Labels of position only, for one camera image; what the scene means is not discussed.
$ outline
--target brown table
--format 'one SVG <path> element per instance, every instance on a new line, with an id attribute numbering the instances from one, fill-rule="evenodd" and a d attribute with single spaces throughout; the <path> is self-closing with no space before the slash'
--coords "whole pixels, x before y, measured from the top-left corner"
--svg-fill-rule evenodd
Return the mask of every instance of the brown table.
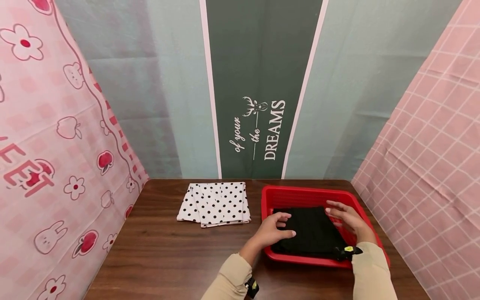
<path id="1" fill-rule="evenodd" d="M 200 228 L 197 223 L 176 221 L 190 182 L 229 181 L 232 180 L 149 181 L 85 299 L 200 299 L 225 259 L 238 252 L 259 227 L 261 190 L 268 184 L 338 189 L 354 194 L 390 257 L 398 298 L 429 299 L 353 186 L 345 180 L 245 180 L 251 223 Z M 352 299 L 351 270 L 278 263 L 262 253 L 253 275 L 260 285 L 256 300 Z"/>

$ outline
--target pink floral curtain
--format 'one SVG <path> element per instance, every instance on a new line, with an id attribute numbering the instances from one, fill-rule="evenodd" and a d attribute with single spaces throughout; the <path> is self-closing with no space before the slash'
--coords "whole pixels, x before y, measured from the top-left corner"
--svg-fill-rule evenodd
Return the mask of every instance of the pink floral curtain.
<path id="1" fill-rule="evenodd" d="M 49 0 L 0 3 L 0 116 L 0 299 L 81 299 L 148 176 Z"/>

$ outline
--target white stripe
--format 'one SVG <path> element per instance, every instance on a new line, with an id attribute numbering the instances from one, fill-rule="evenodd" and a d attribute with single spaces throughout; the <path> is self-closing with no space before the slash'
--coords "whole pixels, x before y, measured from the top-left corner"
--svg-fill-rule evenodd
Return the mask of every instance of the white stripe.
<path id="1" fill-rule="evenodd" d="M 202 18 L 202 30 L 204 32 L 204 47 L 205 47 L 205 60 L 207 62 L 208 90 L 210 91 L 210 107 L 212 108 L 213 134 L 215 137 L 216 165 L 218 167 L 218 178 L 222 179 L 222 167 L 220 164 L 220 146 L 218 144 L 218 127 L 216 125 L 215 92 L 213 89 L 212 57 L 210 55 L 210 37 L 208 34 L 206 0 L 200 0 L 200 16 Z"/>
<path id="2" fill-rule="evenodd" d="M 299 102 L 297 104 L 297 110 L 295 111 L 295 117 L 293 118 L 292 129 L 290 131 L 290 138 L 288 139 L 287 151 L 285 152 L 285 159 L 283 161 L 282 179 L 285 179 L 285 172 L 287 171 L 288 155 L 292 148 L 293 135 L 297 127 L 299 120 L 300 109 L 303 103 L 303 97 L 305 97 L 305 90 L 307 89 L 308 78 L 310 77 L 310 71 L 312 70 L 313 58 L 315 57 L 315 51 L 317 50 L 318 40 L 320 38 L 320 31 L 322 30 L 322 24 L 325 19 L 325 12 L 327 9 L 328 0 L 324 0 L 322 7 L 320 8 L 320 15 L 318 16 L 317 28 L 315 29 L 315 35 L 313 36 L 312 49 L 310 50 L 310 57 L 308 57 L 307 69 L 305 70 L 305 76 L 303 77 L 303 84 L 300 90 Z"/>

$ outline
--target red tray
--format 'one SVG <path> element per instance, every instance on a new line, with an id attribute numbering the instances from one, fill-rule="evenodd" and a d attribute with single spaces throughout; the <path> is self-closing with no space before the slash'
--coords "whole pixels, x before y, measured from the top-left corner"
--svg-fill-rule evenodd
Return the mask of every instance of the red tray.
<path id="1" fill-rule="evenodd" d="M 380 248 L 383 249 L 385 253 L 385 258 L 387 263 L 390 266 L 390 260 L 385 252 L 385 249 L 382 245 L 382 242 L 378 238 L 377 233 L 373 229 L 370 220 L 360 206 L 357 198 L 349 192 L 338 191 L 338 190 L 324 190 L 324 189 L 310 189 L 310 188 L 298 188 L 298 187 L 286 187 L 286 186 L 265 186 L 262 190 L 262 220 L 273 213 L 274 208 L 290 208 L 290 207 L 315 207 L 315 206 L 325 206 L 328 207 L 326 201 L 333 200 L 341 202 L 348 206 L 353 207 L 357 213 L 362 217 L 362 219 L 372 228 L 375 236 L 377 238 L 377 243 Z M 338 219 L 330 218 L 332 222 L 339 223 L 341 222 Z M 348 245 L 355 245 L 357 243 L 357 237 L 352 233 L 348 232 L 343 227 L 337 227 L 338 231 L 342 235 L 345 242 Z M 327 267 L 335 268 L 346 268 L 351 269 L 352 263 L 348 260 L 346 261 L 336 261 L 331 259 L 324 258 L 314 258 L 314 257 L 304 257 L 304 256 L 294 256 L 294 255 L 285 255 L 274 253 L 270 246 L 265 248 L 265 253 L 272 260 L 288 263 L 297 263 L 297 264 L 313 264 L 313 265 L 322 265 Z"/>

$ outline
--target hand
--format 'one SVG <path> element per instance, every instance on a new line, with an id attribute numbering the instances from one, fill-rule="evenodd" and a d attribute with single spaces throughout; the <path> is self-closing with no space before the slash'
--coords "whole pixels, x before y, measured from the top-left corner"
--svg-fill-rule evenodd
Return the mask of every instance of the hand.
<path id="1" fill-rule="evenodd" d="M 370 226 L 363 221 L 360 215 L 353 207 L 340 202 L 327 200 L 327 204 L 333 208 L 326 208 L 325 212 L 334 218 L 342 220 L 342 224 L 334 223 L 336 226 L 342 226 L 349 232 L 357 236 L 357 243 L 367 241 L 377 244 L 377 238 Z"/>
<path id="2" fill-rule="evenodd" d="M 277 229 L 277 227 L 285 227 L 285 222 L 291 217 L 291 214 L 281 212 L 269 215 L 262 222 L 257 233 L 252 237 L 252 240 L 257 242 L 260 247 L 265 248 L 275 244 L 279 240 L 293 238 L 297 234 L 295 231 Z"/>
<path id="3" fill-rule="evenodd" d="M 276 213 L 268 216 L 255 235 L 240 250 L 240 256 L 253 266 L 255 257 L 262 248 L 275 244 L 279 240 L 293 238 L 297 234 L 295 231 L 277 229 L 277 227 L 285 227 L 285 222 L 291 217 L 292 215 L 287 213 Z"/>

